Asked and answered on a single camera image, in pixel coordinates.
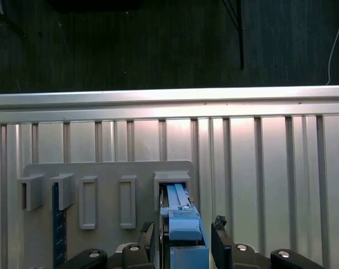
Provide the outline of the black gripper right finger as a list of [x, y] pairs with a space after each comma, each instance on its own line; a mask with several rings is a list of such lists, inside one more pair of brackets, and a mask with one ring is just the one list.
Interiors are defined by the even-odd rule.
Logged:
[[266, 257], [243, 243], [234, 243], [225, 230], [225, 216], [211, 224], [211, 253], [216, 268], [323, 269], [323, 266], [290, 249], [276, 249]]

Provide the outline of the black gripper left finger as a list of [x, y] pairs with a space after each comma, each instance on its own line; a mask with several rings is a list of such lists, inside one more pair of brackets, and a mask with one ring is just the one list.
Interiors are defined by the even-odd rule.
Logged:
[[63, 268], [154, 268], [155, 223], [145, 222], [137, 242], [118, 246], [109, 256], [101, 249], [85, 249], [63, 264]]

